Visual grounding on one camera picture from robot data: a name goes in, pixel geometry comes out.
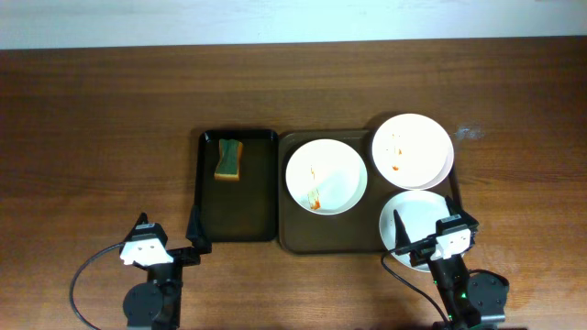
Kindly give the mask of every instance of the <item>wooden table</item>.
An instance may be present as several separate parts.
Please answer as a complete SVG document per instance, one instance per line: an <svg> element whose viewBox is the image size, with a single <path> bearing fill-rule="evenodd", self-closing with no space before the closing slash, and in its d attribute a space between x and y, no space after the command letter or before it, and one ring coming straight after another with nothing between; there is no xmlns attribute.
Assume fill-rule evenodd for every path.
<svg viewBox="0 0 587 330"><path fill-rule="evenodd" d="M394 112L452 134L465 209L482 224L470 268L511 281L507 321L587 327L587 38L0 52L0 327L82 328L73 273L138 213L184 238L196 139L214 127L369 127ZM438 295L429 274L392 267ZM75 296L126 324L146 274L113 253ZM183 329L383 329L439 320L378 255L299 257L216 244L184 272Z"/></svg>

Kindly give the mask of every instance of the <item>white bowl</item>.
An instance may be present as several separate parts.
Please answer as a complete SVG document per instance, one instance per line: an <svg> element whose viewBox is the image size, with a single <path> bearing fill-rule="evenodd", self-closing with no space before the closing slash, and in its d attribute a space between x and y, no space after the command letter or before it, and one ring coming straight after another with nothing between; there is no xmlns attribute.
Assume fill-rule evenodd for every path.
<svg viewBox="0 0 587 330"><path fill-rule="evenodd" d="M433 192L410 191L395 195L383 207L379 217L379 233L387 250L395 248L393 210L397 210L402 217L405 231L412 243L436 233L437 220L450 215L444 198ZM412 267L409 254L392 255L412 270L430 271L427 264Z"/></svg>
<svg viewBox="0 0 587 330"><path fill-rule="evenodd" d="M293 199L318 215L337 215L353 207L367 188L367 168L349 145L319 139L290 158L285 182Z"/></svg>
<svg viewBox="0 0 587 330"><path fill-rule="evenodd" d="M429 189L449 175L454 148L449 134L434 120L397 115L375 133L371 152L387 181L407 190Z"/></svg>

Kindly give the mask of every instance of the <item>green scouring pad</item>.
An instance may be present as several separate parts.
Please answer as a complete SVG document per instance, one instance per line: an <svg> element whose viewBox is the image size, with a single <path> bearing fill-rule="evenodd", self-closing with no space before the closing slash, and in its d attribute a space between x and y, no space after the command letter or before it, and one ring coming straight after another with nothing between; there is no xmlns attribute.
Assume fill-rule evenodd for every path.
<svg viewBox="0 0 587 330"><path fill-rule="evenodd" d="M214 172L214 179L220 181L238 181L240 179L240 157L242 156L242 143L234 139L218 142L220 160Z"/></svg>

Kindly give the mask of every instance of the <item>black cable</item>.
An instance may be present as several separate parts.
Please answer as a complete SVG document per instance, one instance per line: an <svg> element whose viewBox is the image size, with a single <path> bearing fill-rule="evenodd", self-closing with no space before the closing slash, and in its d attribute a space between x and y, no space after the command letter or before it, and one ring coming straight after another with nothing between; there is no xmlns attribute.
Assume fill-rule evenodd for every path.
<svg viewBox="0 0 587 330"><path fill-rule="evenodd" d="M444 313L440 309L440 306L438 306L438 304L432 298L430 298L429 295L425 294L423 291L421 291L420 289L418 289L417 287L415 287L414 285L412 285L407 280L404 280L401 276L397 275L393 270L391 270L385 264L385 258L387 256L390 256L394 252L395 252L395 248L394 249L391 249L391 250L389 250L387 252L384 252L382 254L382 266L385 268L385 270L387 270L387 272L389 272L390 274L392 274L392 276L394 276L398 281L400 281L401 283L405 284L408 288L414 290L415 292L420 293L424 298L426 298L430 303L432 303L432 305L434 306L434 308L436 308L437 311L438 311L438 313L440 314L440 317L442 317L442 320L444 321L444 323L446 325L448 325L449 324L449 319L447 318L447 316L444 315Z"/></svg>
<svg viewBox="0 0 587 330"><path fill-rule="evenodd" d="M105 249L103 249L102 251L94 254L93 256L91 256L89 259L87 259L84 264L75 272L75 275L73 275L73 279L72 279L72 283L70 284L70 305L72 306L73 309L73 313L75 314L75 316L77 316L77 318L80 319L80 321L82 321L85 325L87 325L89 328L94 329L94 330L100 330L100 328L98 328L97 326L91 324L88 320L86 320L81 314L80 311L78 311L77 306L75 306L75 302L73 301L73 288L75 288L75 282L77 281L77 278L80 276L80 274L82 273L82 271L88 267L89 264L91 264L92 262L94 262L96 259L102 257L104 254L112 251L113 249L116 248L121 248L125 245L124 242L120 242L120 243L116 243L111 247L107 247Z"/></svg>

